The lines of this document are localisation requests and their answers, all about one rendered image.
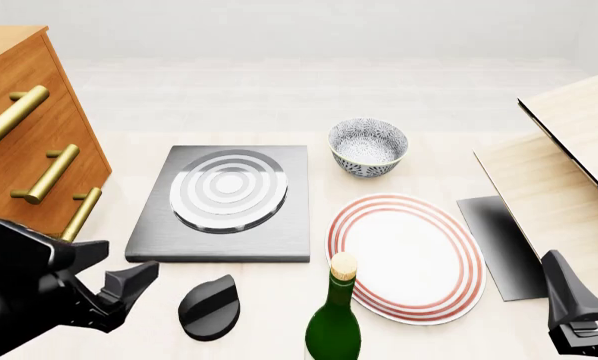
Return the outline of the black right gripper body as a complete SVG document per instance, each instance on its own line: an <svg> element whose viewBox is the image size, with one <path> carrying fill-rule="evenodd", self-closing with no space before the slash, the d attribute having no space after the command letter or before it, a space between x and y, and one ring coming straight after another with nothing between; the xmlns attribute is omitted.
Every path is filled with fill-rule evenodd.
<svg viewBox="0 0 598 360"><path fill-rule="evenodd" d="M594 321L548 321L549 336L561 355L598 357L598 325Z"/></svg>

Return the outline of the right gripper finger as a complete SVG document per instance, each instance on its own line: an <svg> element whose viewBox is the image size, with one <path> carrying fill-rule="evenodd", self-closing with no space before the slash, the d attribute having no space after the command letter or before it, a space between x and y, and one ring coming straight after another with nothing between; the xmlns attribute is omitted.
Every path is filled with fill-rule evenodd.
<svg viewBox="0 0 598 360"><path fill-rule="evenodd" d="M598 298L580 281L562 254L550 250L541 263L548 289L548 329L598 321Z"/></svg>

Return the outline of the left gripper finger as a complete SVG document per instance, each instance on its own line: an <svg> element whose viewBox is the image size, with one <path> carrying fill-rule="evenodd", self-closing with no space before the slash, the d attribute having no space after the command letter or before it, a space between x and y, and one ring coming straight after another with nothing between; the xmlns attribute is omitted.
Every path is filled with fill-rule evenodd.
<svg viewBox="0 0 598 360"><path fill-rule="evenodd" d="M98 298L128 313L139 296L158 278L159 266L158 262L150 261L130 269L105 272L104 286Z"/></svg>
<svg viewBox="0 0 598 360"><path fill-rule="evenodd" d="M66 270L77 275L102 262L108 255L109 242L105 240L66 243L59 247L53 264L53 272Z"/></svg>

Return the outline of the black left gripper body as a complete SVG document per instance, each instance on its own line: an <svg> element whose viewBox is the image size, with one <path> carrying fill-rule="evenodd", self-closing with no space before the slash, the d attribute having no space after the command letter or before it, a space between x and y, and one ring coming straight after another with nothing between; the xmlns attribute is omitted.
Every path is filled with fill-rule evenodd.
<svg viewBox="0 0 598 360"><path fill-rule="evenodd" d="M128 272L106 272L104 287L92 293L62 271L42 278L42 329L73 326L109 333L128 316Z"/></svg>

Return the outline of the round black stove knob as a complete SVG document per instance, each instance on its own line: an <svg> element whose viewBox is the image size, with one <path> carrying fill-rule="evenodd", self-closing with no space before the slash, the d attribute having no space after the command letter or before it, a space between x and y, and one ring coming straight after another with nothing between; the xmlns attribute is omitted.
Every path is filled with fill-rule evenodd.
<svg viewBox="0 0 598 360"><path fill-rule="evenodd" d="M190 290L178 307L182 329L196 341L215 341L227 335L240 316L234 278L225 275Z"/></svg>

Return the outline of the flat black stove plate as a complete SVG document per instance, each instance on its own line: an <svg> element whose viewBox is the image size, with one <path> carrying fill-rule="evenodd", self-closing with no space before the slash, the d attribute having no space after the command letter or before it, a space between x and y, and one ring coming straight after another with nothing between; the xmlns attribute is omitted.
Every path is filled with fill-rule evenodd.
<svg viewBox="0 0 598 360"><path fill-rule="evenodd" d="M125 258L309 262L306 146L172 146Z"/></svg>

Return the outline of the wooden cabinet drawer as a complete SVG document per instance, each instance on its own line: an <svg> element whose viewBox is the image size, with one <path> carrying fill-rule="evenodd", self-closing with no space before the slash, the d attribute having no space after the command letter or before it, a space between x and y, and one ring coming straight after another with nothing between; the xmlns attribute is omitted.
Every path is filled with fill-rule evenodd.
<svg viewBox="0 0 598 360"><path fill-rule="evenodd" d="M35 134L33 128L37 122L67 93L63 78L41 36L24 41L0 55L0 114L13 104L10 93L28 92L34 86L44 86L49 91L49 97L0 141L0 152L20 138Z"/></svg>
<svg viewBox="0 0 598 360"><path fill-rule="evenodd" d="M105 160L88 134L64 133L51 137L48 144L35 150L31 158L31 178L23 188L31 188L55 161L54 158L46 158L47 151L63 150L69 144L78 146L80 153L42 203L32 205L24 200L27 206L25 224L58 239L81 205L80 201L72 199L73 194L87 194L91 188L102 190L103 183L110 175Z"/></svg>
<svg viewBox="0 0 598 360"><path fill-rule="evenodd" d="M44 114L33 128L35 134L22 137L0 152L0 218L26 218L24 199L10 197L10 191L23 190L31 178L32 155L59 134L88 134L88 127L73 99L66 94Z"/></svg>

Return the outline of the pale wooden two-tier shelf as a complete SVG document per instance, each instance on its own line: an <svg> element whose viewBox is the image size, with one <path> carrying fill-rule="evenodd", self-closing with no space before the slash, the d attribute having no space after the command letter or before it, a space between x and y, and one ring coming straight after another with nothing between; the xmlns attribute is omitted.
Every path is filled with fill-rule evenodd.
<svg viewBox="0 0 598 360"><path fill-rule="evenodd" d="M518 106L539 130L475 158L536 256L559 251L598 297L598 75Z"/></svg>

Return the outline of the white plate with red rings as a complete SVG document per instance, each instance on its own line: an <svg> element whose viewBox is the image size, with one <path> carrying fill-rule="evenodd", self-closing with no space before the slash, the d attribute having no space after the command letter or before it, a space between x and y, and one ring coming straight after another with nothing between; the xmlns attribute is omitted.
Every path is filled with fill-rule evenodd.
<svg viewBox="0 0 598 360"><path fill-rule="evenodd" d="M460 221L425 200L376 193L350 200L325 230L325 255L358 263L353 299L375 314L417 326L468 314L487 276L479 245Z"/></svg>

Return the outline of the green wine bottle with cork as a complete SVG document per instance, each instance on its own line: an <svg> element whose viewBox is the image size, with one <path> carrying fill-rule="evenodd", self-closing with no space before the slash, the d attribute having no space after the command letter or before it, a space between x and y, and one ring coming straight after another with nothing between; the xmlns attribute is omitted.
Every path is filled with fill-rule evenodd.
<svg viewBox="0 0 598 360"><path fill-rule="evenodd" d="M311 317L305 332L309 360L357 360L361 350L361 332L351 310L357 260L339 252L330 260L326 301Z"/></svg>

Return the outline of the wooden cabinet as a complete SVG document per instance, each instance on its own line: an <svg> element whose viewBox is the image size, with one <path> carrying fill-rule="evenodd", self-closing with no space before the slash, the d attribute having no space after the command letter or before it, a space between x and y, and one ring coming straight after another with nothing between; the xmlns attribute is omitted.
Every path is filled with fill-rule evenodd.
<svg viewBox="0 0 598 360"><path fill-rule="evenodd" d="M111 174L112 170L111 170L110 164L108 163L107 158L100 146L100 143L97 140L97 137L95 136L95 133L87 119L87 116L77 98L77 95L74 92L73 87L71 86L71 83L70 83L70 81L67 77L67 74L65 73L64 68L57 56L57 53L51 44L51 41L47 35L47 30L48 30L47 26L0 26L0 55L2 53L7 52L8 50L16 47L18 44L21 44L24 41L27 41L29 39L35 38L37 36L41 36L42 38L44 38L44 42L45 42L49 52L51 53L51 56L53 57L53 60L58 68L58 71L59 71L61 77L63 78L64 84L67 89L66 94L70 95L71 98L73 99L74 104L76 105L77 109L79 110L79 113L81 114L85 125L88 127L88 130L90 131L92 139L96 142L96 146L98 148L98 151L101 154L101 158L103 158L105 160L105 163L108 166L108 169ZM25 224L26 218L24 218L24 217L3 218L3 219L15 221L19 224L23 224L26 227L28 227Z"/></svg>

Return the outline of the patterned grey-white bowl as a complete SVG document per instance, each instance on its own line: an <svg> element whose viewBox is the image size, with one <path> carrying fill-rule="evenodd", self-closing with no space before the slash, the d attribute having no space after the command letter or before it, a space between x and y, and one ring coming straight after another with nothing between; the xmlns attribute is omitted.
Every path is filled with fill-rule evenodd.
<svg viewBox="0 0 598 360"><path fill-rule="evenodd" d="M328 133L328 145L336 163L360 178L389 173L404 158L408 139L403 132L379 119L347 119Z"/></svg>

